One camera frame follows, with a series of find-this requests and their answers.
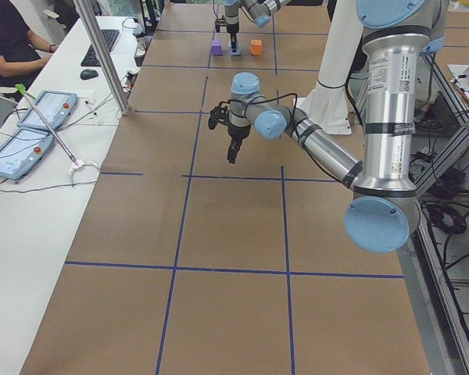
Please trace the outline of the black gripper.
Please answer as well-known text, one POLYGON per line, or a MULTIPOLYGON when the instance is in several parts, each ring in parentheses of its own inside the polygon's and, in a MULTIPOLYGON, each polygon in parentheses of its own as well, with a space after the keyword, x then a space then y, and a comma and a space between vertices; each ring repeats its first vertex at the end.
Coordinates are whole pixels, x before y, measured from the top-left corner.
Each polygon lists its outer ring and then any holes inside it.
POLYGON ((238 51, 238 39, 237 33, 239 32, 239 19, 233 17, 222 16, 221 18, 215 19, 215 30, 217 33, 220 32, 222 27, 226 28, 226 31, 230 34, 230 50, 231 52, 238 51))
POLYGON ((208 128, 214 130, 218 125, 227 128, 231 138, 227 149, 227 161, 235 164, 243 141, 249 136, 251 123, 236 112, 231 111, 231 100, 220 101, 209 112, 208 128))

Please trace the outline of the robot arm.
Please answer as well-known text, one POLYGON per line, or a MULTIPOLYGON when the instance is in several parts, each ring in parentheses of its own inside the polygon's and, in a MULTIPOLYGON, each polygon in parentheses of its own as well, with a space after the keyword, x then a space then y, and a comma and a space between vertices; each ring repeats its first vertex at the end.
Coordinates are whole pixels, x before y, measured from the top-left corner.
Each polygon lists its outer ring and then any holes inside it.
POLYGON ((252 130, 267 139, 287 134, 353 192, 344 225, 355 244, 374 253, 403 247, 420 219, 409 178, 417 61, 443 46, 447 9, 445 1, 336 2, 317 83, 305 98, 279 105, 261 93, 255 74, 234 76, 230 98, 208 121, 210 129, 227 128, 227 160, 236 160, 252 130), (362 158, 336 141, 349 133, 345 91, 358 50, 367 56, 368 74, 357 106, 362 158))
POLYGON ((279 11, 283 6, 290 3, 291 0, 227 0, 223 1, 224 14, 218 16, 215 9, 215 29, 220 32, 221 27, 225 27, 230 35, 228 51, 231 55, 240 55, 241 50, 238 43, 239 32, 239 11, 242 11, 249 21, 258 27, 264 27, 270 21, 270 17, 279 11))

